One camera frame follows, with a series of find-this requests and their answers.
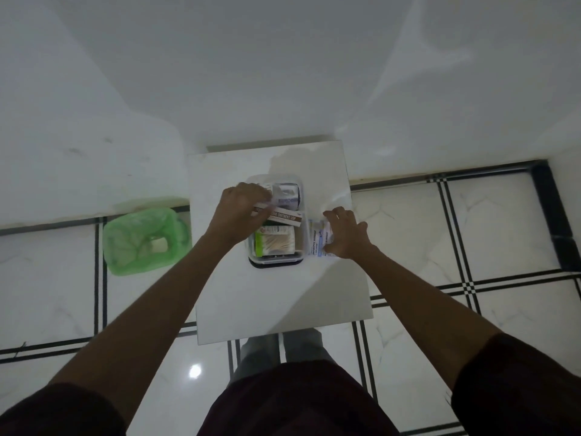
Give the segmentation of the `person's left hand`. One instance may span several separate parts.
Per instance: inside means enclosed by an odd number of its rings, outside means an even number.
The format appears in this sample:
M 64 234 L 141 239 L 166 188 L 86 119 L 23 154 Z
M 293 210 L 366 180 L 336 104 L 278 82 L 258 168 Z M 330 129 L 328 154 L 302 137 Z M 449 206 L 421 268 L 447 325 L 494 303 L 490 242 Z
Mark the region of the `person's left hand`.
M 206 233 L 220 246 L 231 249 L 262 226 L 268 216 L 252 216 L 245 199 L 245 183 L 223 191 Z

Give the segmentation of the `person's right hand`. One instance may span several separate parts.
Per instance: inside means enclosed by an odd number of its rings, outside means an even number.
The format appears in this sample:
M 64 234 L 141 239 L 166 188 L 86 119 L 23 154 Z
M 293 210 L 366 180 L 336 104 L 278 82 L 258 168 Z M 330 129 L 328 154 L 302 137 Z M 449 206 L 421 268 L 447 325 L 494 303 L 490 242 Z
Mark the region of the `person's right hand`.
M 342 259 L 350 259 L 360 263 L 373 244 L 368 238 L 367 223 L 358 223 L 359 227 L 349 233 L 333 233 L 333 242 L 325 247 L 327 252 Z

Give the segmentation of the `white blue bandage packet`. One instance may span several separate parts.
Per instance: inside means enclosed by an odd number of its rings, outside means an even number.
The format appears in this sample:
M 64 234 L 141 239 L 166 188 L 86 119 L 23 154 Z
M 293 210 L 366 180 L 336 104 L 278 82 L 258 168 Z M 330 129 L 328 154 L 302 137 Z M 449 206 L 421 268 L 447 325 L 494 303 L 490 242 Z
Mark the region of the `white blue bandage packet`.
M 313 257 L 335 257 L 325 247 L 333 242 L 333 232 L 327 219 L 309 220 L 309 255 Z

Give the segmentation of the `white ointment box brown stripe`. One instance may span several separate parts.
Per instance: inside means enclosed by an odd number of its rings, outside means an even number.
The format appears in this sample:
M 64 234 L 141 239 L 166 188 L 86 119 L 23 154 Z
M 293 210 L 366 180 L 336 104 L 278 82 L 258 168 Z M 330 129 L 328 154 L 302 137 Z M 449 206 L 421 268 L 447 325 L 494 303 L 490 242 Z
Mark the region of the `white ointment box brown stripe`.
M 265 203 L 257 203 L 253 206 L 251 212 L 252 216 L 257 215 L 264 209 L 272 209 L 268 219 L 263 221 L 262 226 L 292 226 L 301 227 L 304 221 L 304 216 L 302 212 L 297 212 L 293 210 L 284 209 L 282 207 L 276 207 Z

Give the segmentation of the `person's right forearm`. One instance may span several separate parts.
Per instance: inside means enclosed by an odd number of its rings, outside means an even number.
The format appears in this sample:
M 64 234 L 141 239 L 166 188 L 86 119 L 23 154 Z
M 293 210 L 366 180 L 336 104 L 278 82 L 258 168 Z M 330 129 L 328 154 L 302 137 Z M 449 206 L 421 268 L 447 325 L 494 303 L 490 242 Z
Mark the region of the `person's right forearm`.
M 350 258 L 372 279 L 410 337 L 454 390 L 462 369 L 492 338 L 496 327 L 449 295 L 419 278 L 371 243 Z

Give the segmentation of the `person's left forearm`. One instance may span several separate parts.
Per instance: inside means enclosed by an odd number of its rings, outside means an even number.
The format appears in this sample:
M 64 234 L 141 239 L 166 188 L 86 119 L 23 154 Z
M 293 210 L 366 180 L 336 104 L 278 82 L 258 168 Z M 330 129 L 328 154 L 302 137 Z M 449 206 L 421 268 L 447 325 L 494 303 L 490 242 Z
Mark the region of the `person's left forearm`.
M 224 256 L 244 236 L 207 230 L 177 264 L 50 381 L 96 392 L 130 424 L 173 341 Z

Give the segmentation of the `white bandage roll in wrapper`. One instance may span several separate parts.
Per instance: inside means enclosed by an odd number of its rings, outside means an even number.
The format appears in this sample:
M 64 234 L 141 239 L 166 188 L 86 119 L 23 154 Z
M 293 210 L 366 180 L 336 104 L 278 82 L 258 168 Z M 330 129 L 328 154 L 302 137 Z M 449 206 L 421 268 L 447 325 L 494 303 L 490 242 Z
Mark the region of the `white bandage roll in wrapper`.
M 297 212 L 301 194 L 297 183 L 268 183 L 265 185 L 272 194 L 271 204 L 275 207 Z

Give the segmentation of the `green cotton swab pack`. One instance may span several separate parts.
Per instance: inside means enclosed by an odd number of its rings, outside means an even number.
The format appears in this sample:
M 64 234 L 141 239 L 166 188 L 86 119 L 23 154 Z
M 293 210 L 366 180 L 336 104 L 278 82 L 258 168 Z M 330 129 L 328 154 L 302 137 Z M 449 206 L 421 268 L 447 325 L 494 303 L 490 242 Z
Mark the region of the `green cotton swab pack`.
M 256 257 L 292 255 L 296 252 L 293 226 L 262 226 L 254 233 Z

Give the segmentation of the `clear plastic container black base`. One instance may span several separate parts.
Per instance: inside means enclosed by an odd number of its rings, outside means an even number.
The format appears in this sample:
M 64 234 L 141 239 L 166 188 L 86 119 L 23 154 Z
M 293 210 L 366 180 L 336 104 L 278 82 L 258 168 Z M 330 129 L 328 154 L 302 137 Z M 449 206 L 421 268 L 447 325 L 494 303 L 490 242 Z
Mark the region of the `clear plastic container black base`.
M 256 183 L 264 188 L 268 183 L 297 183 L 300 186 L 301 201 L 298 212 L 302 212 L 304 221 L 301 227 L 294 227 L 296 252 L 292 255 L 256 257 L 254 255 L 254 233 L 248 237 L 247 249 L 250 263 L 258 269 L 300 264 L 306 256 L 305 237 L 307 235 L 306 193 L 301 179 L 294 174 L 259 174 L 248 178 L 249 183 Z

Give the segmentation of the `green plastic waste bin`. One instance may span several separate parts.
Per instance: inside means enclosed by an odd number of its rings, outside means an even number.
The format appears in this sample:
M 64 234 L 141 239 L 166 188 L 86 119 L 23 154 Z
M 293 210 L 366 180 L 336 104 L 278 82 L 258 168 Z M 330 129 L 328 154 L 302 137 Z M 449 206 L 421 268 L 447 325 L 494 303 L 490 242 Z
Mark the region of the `green plastic waste bin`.
M 152 254 L 149 241 L 161 237 L 167 239 L 169 250 Z M 191 248 L 190 228 L 168 207 L 125 214 L 103 228 L 103 256 L 111 273 L 119 277 L 176 264 Z

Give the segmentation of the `grey trousers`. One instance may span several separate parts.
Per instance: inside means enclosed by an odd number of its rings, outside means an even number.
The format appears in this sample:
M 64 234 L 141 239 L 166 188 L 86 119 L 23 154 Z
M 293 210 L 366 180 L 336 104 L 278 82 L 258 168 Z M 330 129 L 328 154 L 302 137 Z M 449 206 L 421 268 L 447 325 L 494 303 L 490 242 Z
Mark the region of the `grey trousers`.
M 287 363 L 327 361 L 335 363 L 323 346 L 321 333 L 316 329 L 284 332 L 282 342 Z M 251 337 L 241 348 L 241 361 L 229 384 L 273 369 L 281 364 L 278 334 Z

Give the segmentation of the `dark maroon shirt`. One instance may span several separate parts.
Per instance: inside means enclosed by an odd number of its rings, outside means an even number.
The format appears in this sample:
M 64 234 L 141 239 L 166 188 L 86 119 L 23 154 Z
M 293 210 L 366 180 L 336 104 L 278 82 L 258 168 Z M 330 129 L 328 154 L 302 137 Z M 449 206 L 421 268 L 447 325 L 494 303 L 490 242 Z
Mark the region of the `dark maroon shirt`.
M 581 378 L 510 335 L 465 365 L 451 407 L 470 436 L 581 436 Z M 107 399 L 73 384 L 40 389 L 0 416 L 0 436 L 126 436 Z M 233 382 L 198 436 L 399 436 L 341 367 L 285 363 Z

